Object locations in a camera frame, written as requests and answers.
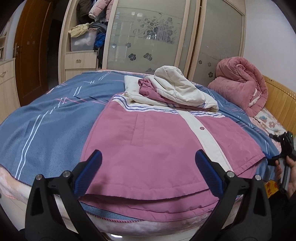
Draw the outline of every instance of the pink fabric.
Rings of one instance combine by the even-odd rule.
[[[98,1],[96,1],[96,3],[93,5],[91,10],[89,11],[89,14],[93,15],[92,16],[93,18],[96,18],[107,6],[106,21],[109,21],[113,2],[114,2],[114,0],[98,0]]]
[[[234,172],[250,169],[246,177],[251,177],[254,164],[264,157],[251,136],[227,117],[197,119],[213,135]],[[88,204],[154,221],[196,216],[216,205],[217,198],[194,161],[202,146],[179,114],[126,111],[110,101],[91,129],[81,161],[95,149],[102,152],[103,163],[86,194],[99,196],[94,196],[95,201],[83,199]]]
[[[173,105],[177,105],[180,108],[185,108],[185,109],[190,109],[190,110],[202,110],[202,111],[209,110],[209,109],[202,109],[202,108],[198,108],[198,107],[190,106],[190,105],[178,104],[170,99],[167,99],[167,98],[161,96],[159,93],[156,92],[156,89],[153,87],[153,85],[149,79],[145,79],[145,78],[139,79],[138,84],[140,86],[139,94],[141,94],[142,96],[145,96],[147,98],[162,101],[162,102],[173,104]]]
[[[252,178],[259,162],[239,177]],[[134,200],[120,197],[85,195],[80,201],[96,208],[149,221],[176,221],[196,217],[214,209],[218,198],[209,189],[191,195],[163,200]]]
[[[248,60],[243,57],[223,59],[216,67],[216,76],[208,88],[241,107],[250,117],[263,109],[268,97],[267,87],[262,74]],[[257,102],[249,107],[257,97]]]

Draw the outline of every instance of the white wall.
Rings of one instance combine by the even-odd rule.
[[[245,0],[244,57],[266,75],[296,91],[296,34],[271,0]]]
[[[6,60],[12,59],[13,48],[15,43],[15,33],[17,31],[17,24],[18,24],[18,21],[20,20],[20,15],[22,13],[22,10],[25,6],[26,1],[27,0],[23,1],[13,13],[13,19],[11,22],[10,30],[8,32],[8,39],[7,39],[7,45],[6,45],[6,55],[5,55]]]

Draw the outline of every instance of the wooden door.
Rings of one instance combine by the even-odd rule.
[[[56,0],[27,0],[15,35],[15,78],[20,105],[44,94],[47,40]]]

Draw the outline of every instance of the drawer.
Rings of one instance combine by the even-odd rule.
[[[97,52],[66,53],[65,69],[96,69]]]
[[[66,69],[66,81],[83,72],[96,71],[96,69]]]
[[[0,123],[7,116],[19,108],[20,103],[17,95],[15,79],[11,78],[0,84]]]
[[[13,60],[1,64],[0,62],[0,84],[14,77]]]

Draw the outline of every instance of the sliding wardrobe door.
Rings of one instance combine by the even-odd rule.
[[[202,4],[189,80],[208,86],[220,60],[243,55],[245,5],[244,0],[202,0]]]
[[[190,0],[115,0],[103,68],[153,74],[163,65],[178,66],[189,6]]]

